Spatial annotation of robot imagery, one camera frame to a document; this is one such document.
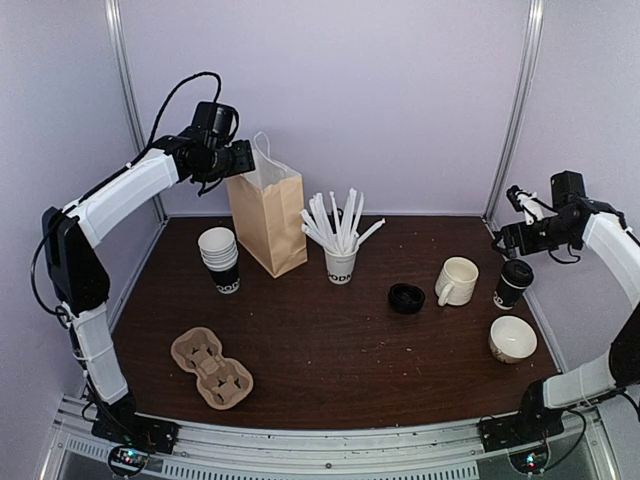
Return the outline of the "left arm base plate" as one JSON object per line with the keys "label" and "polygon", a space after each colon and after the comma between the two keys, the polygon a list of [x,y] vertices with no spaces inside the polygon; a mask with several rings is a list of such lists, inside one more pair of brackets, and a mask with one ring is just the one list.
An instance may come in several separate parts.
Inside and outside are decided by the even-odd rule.
{"label": "left arm base plate", "polygon": [[122,420],[104,412],[98,413],[91,428],[91,434],[97,438],[151,454],[171,454],[178,433],[179,426],[171,421],[139,415]]}

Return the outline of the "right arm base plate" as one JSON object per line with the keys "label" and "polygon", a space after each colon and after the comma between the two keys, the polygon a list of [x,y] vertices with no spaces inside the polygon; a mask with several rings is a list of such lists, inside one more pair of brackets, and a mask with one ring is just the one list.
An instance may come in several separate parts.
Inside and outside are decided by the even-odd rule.
{"label": "right arm base plate", "polygon": [[520,413],[488,418],[478,423],[478,431],[485,452],[511,449],[529,443],[543,442],[564,432],[561,415],[534,415],[527,418]]}

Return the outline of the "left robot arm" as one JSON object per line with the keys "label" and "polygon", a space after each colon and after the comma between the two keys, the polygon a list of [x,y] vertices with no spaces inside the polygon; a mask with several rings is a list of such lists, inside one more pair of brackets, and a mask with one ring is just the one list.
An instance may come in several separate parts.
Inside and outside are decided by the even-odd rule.
{"label": "left robot arm", "polygon": [[197,184],[204,195],[221,180],[254,170],[250,143],[237,139],[238,127],[234,107],[203,101],[180,134],[153,141],[141,158],[42,216],[47,273],[60,302],[54,312],[76,340],[94,396],[104,405],[116,405],[103,422],[123,444],[137,442],[144,424],[122,406],[133,402],[132,393],[107,324],[110,279],[95,249],[122,220],[176,184]]}

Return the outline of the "brown paper bag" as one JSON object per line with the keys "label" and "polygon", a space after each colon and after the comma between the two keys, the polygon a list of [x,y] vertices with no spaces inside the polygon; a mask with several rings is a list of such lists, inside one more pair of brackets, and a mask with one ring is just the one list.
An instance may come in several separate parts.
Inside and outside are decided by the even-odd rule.
{"label": "brown paper bag", "polygon": [[274,159],[266,133],[251,142],[255,169],[226,180],[236,239],[274,278],[307,261],[301,173]]}

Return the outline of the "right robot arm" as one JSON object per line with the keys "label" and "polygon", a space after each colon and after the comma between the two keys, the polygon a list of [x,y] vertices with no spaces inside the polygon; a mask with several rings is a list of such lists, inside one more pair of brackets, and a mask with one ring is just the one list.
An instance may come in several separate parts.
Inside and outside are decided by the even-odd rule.
{"label": "right robot arm", "polygon": [[619,331],[595,359],[574,369],[532,383],[523,394],[512,430],[530,442],[558,422],[562,413],[580,404],[598,403],[621,394],[639,382],[639,240],[622,211],[588,197],[580,173],[565,170],[551,179],[551,201],[517,185],[506,196],[523,214],[518,223],[494,234],[493,249],[506,261],[494,290],[494,303],[503,310],[514,306],[532,284],[532,268],[524,257],[565,247],[571,262],[587,250],[593,268],[578,270],[568,311],[611,316]]}

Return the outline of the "black coffee cup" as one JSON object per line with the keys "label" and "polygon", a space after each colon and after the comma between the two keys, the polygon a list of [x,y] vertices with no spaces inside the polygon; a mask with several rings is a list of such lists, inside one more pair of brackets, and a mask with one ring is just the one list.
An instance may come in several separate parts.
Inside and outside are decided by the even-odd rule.
{"label": "black coffee cup", "polygon": [[526,289],[513,288],[511,285],[504,281],[504,279],[501,277],[500,271],[500,277],[493,293],[494,305],[501,310],[510,310],[522,297]]}

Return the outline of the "cardboard cup carrier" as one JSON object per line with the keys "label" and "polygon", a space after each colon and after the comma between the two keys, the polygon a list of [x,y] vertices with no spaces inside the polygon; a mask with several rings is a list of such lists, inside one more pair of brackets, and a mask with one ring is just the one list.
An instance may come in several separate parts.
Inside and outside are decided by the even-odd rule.
{"label": "cardboard cup carrier", "polygon": [[194,327],[177,337],[171,356],[183,371],[195,375],[199,394],[215,410],[233,408],[253,390],[251,373],[223,355],[221,341],[208,328]]}

